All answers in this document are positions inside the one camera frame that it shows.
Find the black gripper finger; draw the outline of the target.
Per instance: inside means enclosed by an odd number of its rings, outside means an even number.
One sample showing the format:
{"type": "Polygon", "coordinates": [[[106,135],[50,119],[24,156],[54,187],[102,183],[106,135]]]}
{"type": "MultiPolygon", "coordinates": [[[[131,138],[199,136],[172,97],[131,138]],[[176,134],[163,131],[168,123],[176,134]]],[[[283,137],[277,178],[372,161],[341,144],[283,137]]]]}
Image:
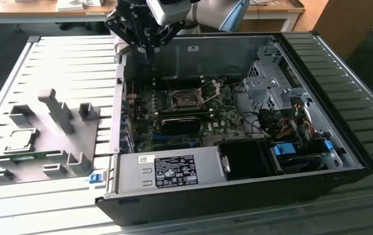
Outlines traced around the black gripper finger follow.
{"type": "Polygon", "coordinates": [[[108,29],[132,46],[135,46],[145,56],[147,64],[155,63],[155,52],[151,46],[144,24],[144,14],[139,12],[112,12],[106,19],[108,29]]]}
{"type": "Polygon", "coordinates": [[[165,28],[159,29],[157,34],[156,34],[157,42],[155,44],[156,53],[160,51],[161,47],[165,47],[169,44],[172,39],[175,38],[175,36],[179,34],[181,29],[184,28],[185,23],[187,23],[187,21],[179,21],[176,23],[167,25],[165,28]]]}

